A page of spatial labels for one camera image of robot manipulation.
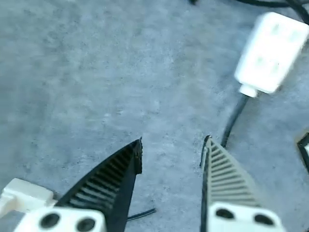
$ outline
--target screw hole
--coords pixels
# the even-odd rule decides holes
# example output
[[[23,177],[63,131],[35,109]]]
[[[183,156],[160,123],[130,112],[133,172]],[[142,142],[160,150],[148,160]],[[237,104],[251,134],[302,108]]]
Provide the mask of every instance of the screw hole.
[[[234,214],[227,209],[218,209],[216,215],[226,219],[234,219]]]
[[[60,219],[58,214],[48,214],[41,220],[41,227],[44,229],[49,229],[54,227]]]
[[[88,232],[91,231],[95,226],[95,221],[91,218],[85,218],[78,222],[77,230],[80,232]]]
[[[257,223],[265,224],[268,226],[274,225],[274,222],[268,216],[265,216],[263,214],[255,215],[254,220]]]

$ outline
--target black wire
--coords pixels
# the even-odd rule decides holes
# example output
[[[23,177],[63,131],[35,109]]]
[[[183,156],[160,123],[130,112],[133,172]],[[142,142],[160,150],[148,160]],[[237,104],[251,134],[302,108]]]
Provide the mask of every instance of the black wire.
[[[153,208],[153,209],[147,210],[145,212],[129,216],[127,218],[127,221],[132,221],[132,220],[136,220],[136,219],[139,219],[139,218],[143,218],[143,217],[148,216],[150,214],[154,214],[155,212],[156,212],[156,208]]]
[[[309,14],[302,4],[298,0],[286,0],[286,2],[301,17],[304,23],[309,25]]]
[[[221,141],[222,147],[226,147],[226,143],[227,143],[228,137],[230,136],[232,128],[233,128],[238,116],[241,114],[243,108],[245,107],[248,99],[249,99],[249,97],[247,95],[244,95],[244,94],[241,95],[241,98],[240,98],[239,102],[237,103],[236,108],[235,108],[233,114],[231,115],[230,119],[228,120],[228,123],[226,125],[225,130],[224,130],[223,138],[222,138],[222,141]]]
[[[259,1],[259,0],[235,0],[239,1],[245,4],[253,5],[253,6],[264,6],[264,7],[269,7],[269,8],[282,8],[282,7],[291,7],[290,3],[286,3],[283,1]],[[303,1],[303,2],[298,2],[298,4],[305,5],[308,4],[309,0]]]

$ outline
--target gray carpet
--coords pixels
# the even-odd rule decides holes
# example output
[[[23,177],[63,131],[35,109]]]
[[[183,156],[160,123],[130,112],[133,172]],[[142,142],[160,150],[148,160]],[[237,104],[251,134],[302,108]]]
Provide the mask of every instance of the gray carpet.
[[[267,10],[232,0],[0,1],[0,188],[19,177],[59,197],[142,136],[130,213],[158,212],[126,231],[198,231],[203,138],[220,141],[239,98],[233,72]],[[308,54],[280,92],[248,102],[228,143],[293,232],[309,227],[309,175],[294,145],[308,125]],[[2,218],[1,231],[20,217]]]

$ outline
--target white plug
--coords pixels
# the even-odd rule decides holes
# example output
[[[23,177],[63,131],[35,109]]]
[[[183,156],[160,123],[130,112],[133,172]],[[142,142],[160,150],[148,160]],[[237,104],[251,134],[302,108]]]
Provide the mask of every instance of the white plug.
[[[12,210],[29,212],[41,207],[53,206],[53,192],[30,182],[13,179],[0,197],[0,218]]]
[[[305,23],[269,12],[257,20],[235,71],[240,92],[255,97],[271,94],[292,68],[309,34]]]

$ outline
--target white plastic part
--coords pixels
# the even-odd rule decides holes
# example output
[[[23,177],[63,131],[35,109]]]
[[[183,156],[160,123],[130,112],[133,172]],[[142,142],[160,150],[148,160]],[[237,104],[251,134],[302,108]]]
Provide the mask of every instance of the white plastic part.
[[[273,93],[292,68],[309,34],[305,23],[270,12],[259,17],[235,71],[248,96]]]
[[[307,154],[309,155],[309,144],[305,146],[305,150],[307,151]]]
[[[53,192],[46,188],[15,178],[2,191],[0,218],[12,210],[25,213],[52,206],[56,203],[53,196]]]
[[[54,214],[58,220],[46,221],[46,216]],[[78,230],[79,223],[84,219],[93,220],[93,228],[84,226],[84,230]],[[96,210],[75,208],[41,208],[25,214],[14,232],[106,232],[104,215]]]
[[[227,210],[234,218],[227,219],[217,215],[219,210]],[[273,222],[272,225],[257,222],[256,216],[264,216]],[[280,218],[270,210],[248,206],[216,202],[209,208],[209,232],[286,232]]]

